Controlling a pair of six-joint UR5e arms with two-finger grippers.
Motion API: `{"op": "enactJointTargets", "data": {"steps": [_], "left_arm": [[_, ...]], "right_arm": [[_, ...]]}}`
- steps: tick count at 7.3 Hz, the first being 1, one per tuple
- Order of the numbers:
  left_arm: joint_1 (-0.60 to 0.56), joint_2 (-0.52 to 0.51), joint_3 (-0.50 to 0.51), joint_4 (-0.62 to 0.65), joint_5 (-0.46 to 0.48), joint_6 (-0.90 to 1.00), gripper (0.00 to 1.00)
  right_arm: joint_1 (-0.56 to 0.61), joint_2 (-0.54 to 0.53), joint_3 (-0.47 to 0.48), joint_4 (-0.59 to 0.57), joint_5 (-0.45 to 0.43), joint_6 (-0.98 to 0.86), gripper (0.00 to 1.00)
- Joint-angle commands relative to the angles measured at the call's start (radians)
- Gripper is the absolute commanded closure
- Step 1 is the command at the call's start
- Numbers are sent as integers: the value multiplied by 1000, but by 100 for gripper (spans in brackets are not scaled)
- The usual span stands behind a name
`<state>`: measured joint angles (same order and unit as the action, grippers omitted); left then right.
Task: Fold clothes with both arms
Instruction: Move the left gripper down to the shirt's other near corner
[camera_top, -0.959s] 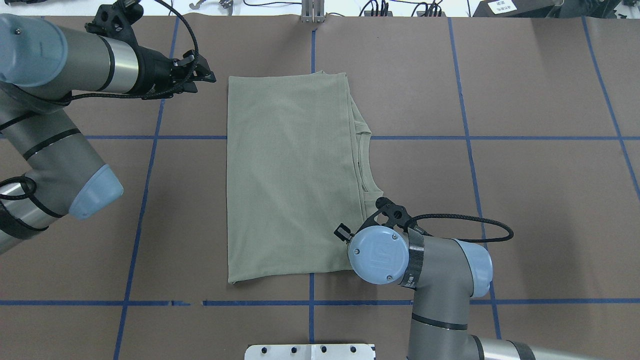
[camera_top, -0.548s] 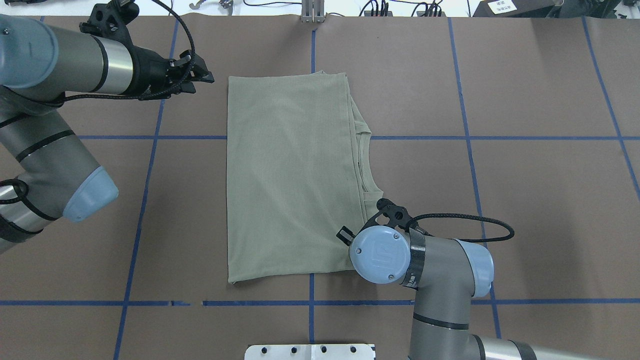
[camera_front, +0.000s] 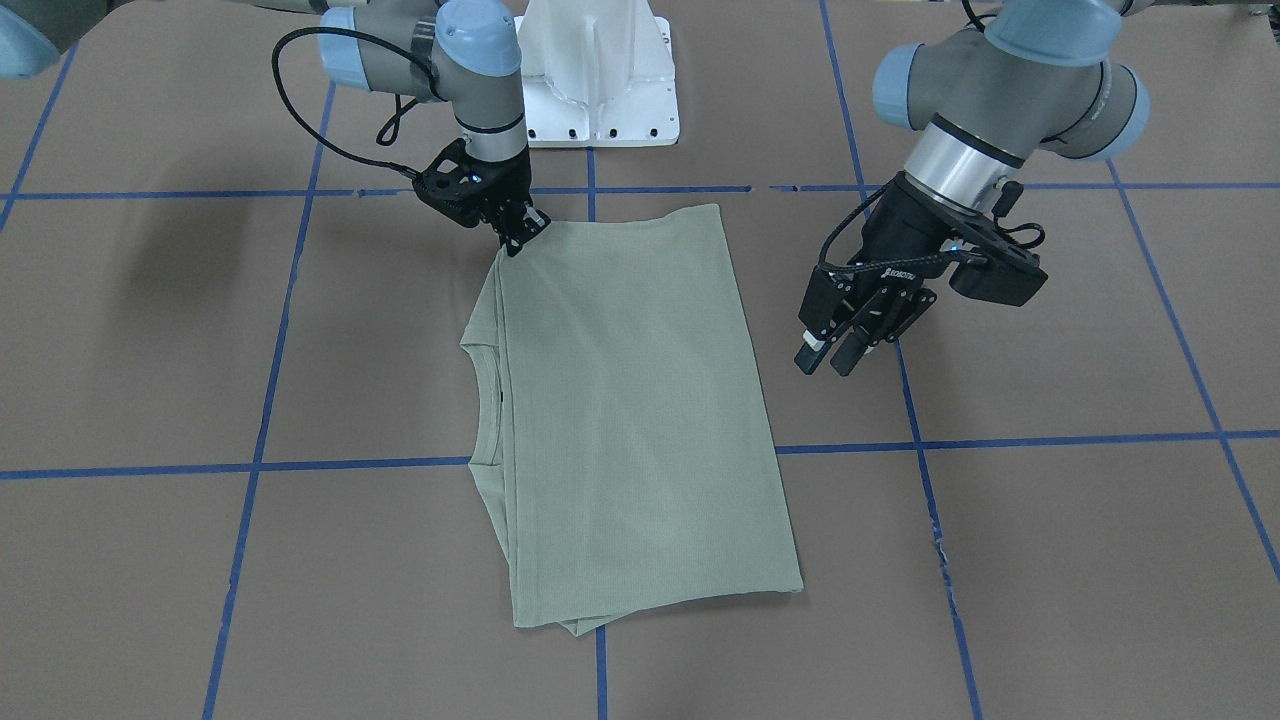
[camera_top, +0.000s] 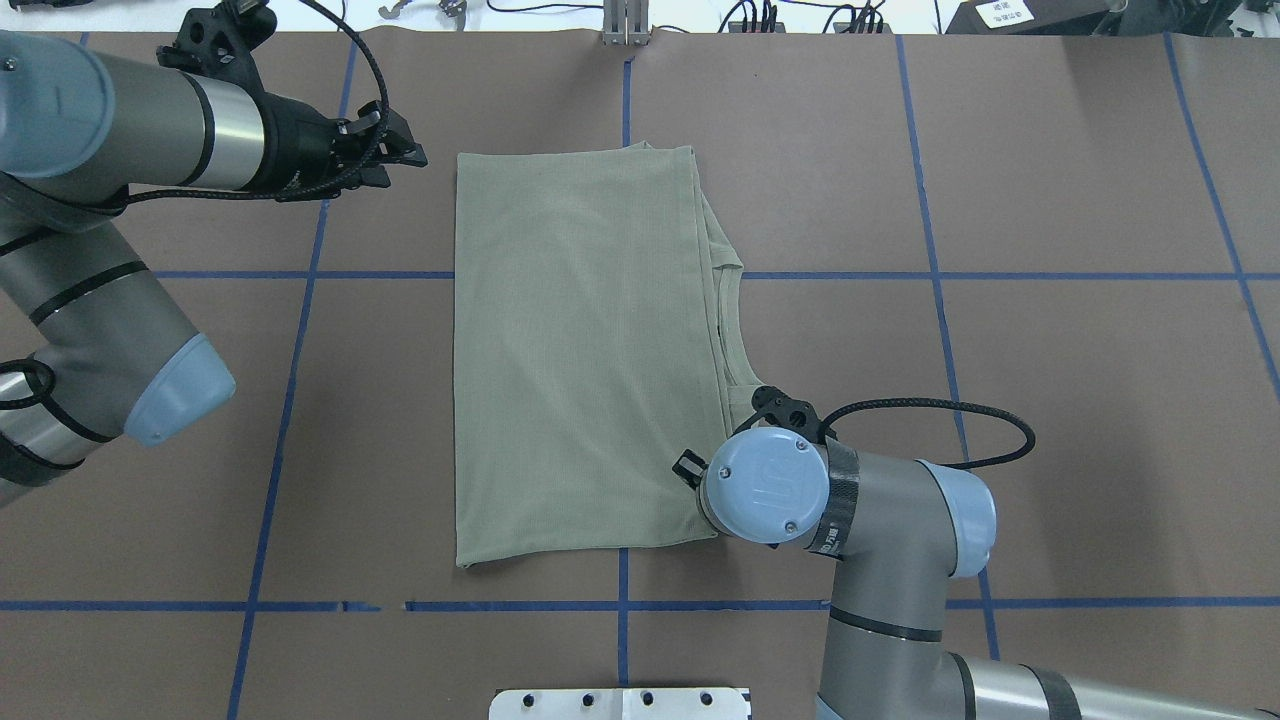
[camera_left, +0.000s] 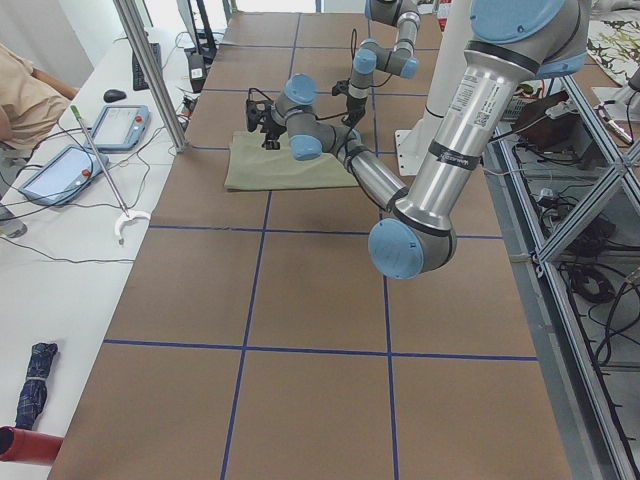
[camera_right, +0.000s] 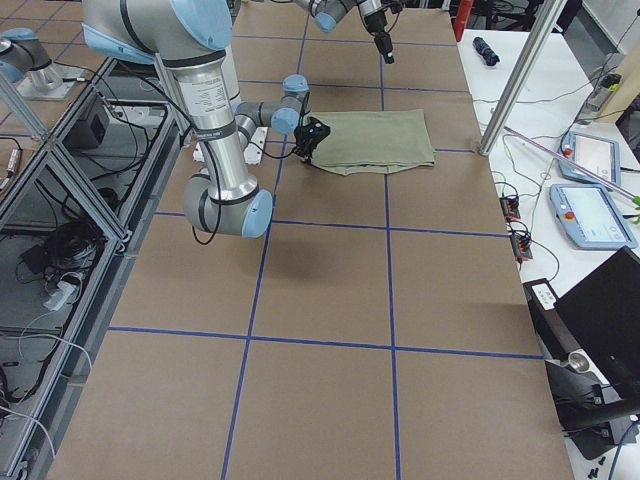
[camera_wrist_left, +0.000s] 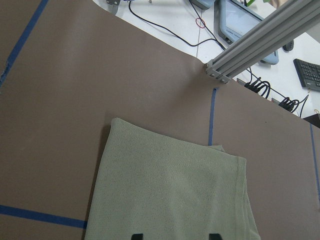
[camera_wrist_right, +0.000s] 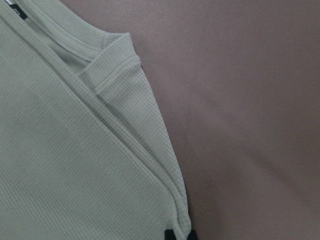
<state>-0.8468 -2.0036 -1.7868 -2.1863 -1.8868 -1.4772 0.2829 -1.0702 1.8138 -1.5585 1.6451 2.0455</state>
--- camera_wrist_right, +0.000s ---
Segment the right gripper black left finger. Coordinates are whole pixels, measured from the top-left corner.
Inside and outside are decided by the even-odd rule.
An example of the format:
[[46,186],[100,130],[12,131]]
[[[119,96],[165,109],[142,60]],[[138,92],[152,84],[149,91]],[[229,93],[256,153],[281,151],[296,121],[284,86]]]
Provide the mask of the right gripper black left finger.
[[164,240],[177,240],[173,229],[166,229],[164,231]]

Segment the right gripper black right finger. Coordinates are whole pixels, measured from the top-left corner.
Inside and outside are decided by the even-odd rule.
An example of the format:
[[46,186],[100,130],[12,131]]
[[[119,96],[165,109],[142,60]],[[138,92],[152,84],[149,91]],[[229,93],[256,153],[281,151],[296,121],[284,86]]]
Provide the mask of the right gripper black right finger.
[[197,232],[195,230],[191,229],[186,240],[198,240]]

